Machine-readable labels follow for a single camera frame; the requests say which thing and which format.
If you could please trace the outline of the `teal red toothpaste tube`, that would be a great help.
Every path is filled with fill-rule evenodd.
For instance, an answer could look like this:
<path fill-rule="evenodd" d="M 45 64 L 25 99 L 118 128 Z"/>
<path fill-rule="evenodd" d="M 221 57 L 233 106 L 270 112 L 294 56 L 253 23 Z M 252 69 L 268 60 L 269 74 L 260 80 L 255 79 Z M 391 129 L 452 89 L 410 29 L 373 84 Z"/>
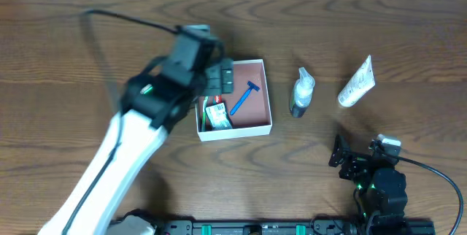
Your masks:
<path fill-rule="evenodd" d="M 214 103 L 215 104 L 220 104 L 221 102 L 222 102 L 221 95 L 214 97 Z"/>

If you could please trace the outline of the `green white soap packet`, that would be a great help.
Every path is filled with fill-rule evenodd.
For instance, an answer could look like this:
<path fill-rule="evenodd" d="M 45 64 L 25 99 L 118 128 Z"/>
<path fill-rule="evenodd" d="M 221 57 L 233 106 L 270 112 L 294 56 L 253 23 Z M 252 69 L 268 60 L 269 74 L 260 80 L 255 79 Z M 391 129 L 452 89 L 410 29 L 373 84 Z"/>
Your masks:
<path fill-rule="evenodd" d="M 224 103 L 207 107 L 205 111 L 213 131 L 230 130 L 233 128 L 228 119 Z"/>

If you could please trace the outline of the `blue disposable razor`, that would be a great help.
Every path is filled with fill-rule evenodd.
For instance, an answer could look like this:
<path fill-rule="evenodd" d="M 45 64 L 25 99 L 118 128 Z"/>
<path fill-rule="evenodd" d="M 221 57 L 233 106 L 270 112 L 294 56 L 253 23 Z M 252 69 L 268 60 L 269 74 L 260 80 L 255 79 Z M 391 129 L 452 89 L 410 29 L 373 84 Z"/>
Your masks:
<path fill-rule="evenodd" d="M 247 82 L 247 85 L 248 85 L 248 89 L 244 92 L 244 94 L 242 95 L 242 97 L 237 101 L 237 103 L 233 106 L 233 108 L 231 109 L 231 111 L 229 112 L 229 115 L 234 115 L 238 109 L 240 108 L 241 105 L 243 105 L 244 101 L 248 98 L 248 96 L 250 95 L 250 93 L 254 90 L 254 91 L 259 91 L 260 88 L 253 82 L 251 81 L 248 81 Z"/>

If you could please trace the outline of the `white green toothbrush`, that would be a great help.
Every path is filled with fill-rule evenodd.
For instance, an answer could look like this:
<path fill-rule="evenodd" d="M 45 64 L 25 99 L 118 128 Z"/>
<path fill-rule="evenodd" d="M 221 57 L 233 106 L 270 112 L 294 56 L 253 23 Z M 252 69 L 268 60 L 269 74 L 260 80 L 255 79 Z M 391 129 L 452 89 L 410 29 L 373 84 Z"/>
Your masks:
<path fill-rule="evenodd" d="M 207 118 L 206 108 L 207 108 L 208 101 L 209 101 L 209 97 L 205 96 L 203 100 L 203 104 L 202 104 L 201 132 L 206 131 L 206 118 Z"/>

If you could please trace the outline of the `white box brown inside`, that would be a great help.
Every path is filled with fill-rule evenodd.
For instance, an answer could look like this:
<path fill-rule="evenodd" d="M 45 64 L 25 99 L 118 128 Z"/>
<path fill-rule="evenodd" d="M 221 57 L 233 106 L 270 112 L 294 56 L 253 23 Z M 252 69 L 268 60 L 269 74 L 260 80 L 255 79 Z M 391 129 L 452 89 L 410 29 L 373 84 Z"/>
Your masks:
<path fill-rule="evenodd" d="M 195 105 L 196 130 L 202 142 L 263 136 L 271 132 L 271 105 L 263 60 L 235 61 L 233 64 L 233 93 L 221 96 L 226 112 L 230 112 L 247 91 L 249 81 L 259 90 L 252 91 L 236 113 L 228 117 L 232 128 L 220 131 L 212 130 L 209 121 L 202 120 L 204 99 L 198 98 Z"/>

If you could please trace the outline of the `white lotion tube gold cap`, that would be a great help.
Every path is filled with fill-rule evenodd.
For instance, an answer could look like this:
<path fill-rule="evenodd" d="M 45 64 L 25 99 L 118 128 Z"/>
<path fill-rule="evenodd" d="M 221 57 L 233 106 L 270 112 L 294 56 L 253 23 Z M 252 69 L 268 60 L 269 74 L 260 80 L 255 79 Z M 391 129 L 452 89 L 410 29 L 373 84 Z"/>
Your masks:
<path fill-rule="evenodd" d="M 376 81 L 372 68 L 371 55 L 368 55 L 366 60 L 339 93 L 337 97 L 338 103 L 345 108 L 352 107 L 375 85 Z"/>

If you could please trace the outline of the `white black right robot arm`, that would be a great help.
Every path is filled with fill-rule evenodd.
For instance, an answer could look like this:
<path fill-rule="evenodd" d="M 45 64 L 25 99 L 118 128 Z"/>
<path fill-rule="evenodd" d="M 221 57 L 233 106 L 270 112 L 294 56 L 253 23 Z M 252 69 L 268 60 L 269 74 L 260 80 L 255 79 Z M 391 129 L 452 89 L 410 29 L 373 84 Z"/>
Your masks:
<path fill-rule="evenodd" d="M 339 166 L 339 177 L 356 185 L 358 228 L 363 234 L 409 234 L 404 220 L 408 202 L 406 176 L 395 169 L 401 141 L 380 134 L 371 141 L 369 149 L 370 155 L 354 152 L 338 134 L 328 165 Z"/>

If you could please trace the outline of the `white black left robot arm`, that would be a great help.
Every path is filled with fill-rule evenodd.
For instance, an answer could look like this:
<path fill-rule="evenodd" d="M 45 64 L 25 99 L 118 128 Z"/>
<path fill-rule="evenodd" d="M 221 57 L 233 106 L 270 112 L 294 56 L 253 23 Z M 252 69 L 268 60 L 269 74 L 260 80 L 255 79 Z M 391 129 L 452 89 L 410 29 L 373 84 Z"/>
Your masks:
<path fill-rule="evenodd" d="M 134 179 L 201 96 L 231 93 L 233 63 L 207 25 L 180 26 L 168 56 L 127 83 L 118 111 L 74 190 L 41 234 L 105 234 Z"/>

